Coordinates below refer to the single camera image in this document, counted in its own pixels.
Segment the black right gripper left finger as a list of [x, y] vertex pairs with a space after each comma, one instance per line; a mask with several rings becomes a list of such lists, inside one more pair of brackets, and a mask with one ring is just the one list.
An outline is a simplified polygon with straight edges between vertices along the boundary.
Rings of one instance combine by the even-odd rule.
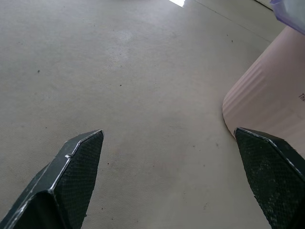
[[0, 221], [0, 229], [81, 229], [95, 187], [104, 134], [80, 134], [62, 146]]

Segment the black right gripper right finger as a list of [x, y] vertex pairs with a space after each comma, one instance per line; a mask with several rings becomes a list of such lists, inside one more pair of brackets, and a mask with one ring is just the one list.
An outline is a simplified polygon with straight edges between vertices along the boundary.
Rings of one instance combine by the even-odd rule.
[[272, 229], [305, 229], [305, 159], [285, 140], [234, 131], [247, 181]]

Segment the pink ribbed container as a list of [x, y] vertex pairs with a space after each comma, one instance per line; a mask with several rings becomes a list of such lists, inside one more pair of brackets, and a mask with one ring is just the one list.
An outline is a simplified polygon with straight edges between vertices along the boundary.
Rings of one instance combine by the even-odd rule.
[[284, 139], [305, 158], [305, 35], [285, 27], [223, 101], [228, 130]]

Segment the purple translucent plastic object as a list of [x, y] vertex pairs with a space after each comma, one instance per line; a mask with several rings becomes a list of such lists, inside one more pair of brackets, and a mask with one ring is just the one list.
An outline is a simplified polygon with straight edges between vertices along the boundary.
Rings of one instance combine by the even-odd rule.
[[276, 18], [305, 35], [305, 0], [271, 0]]

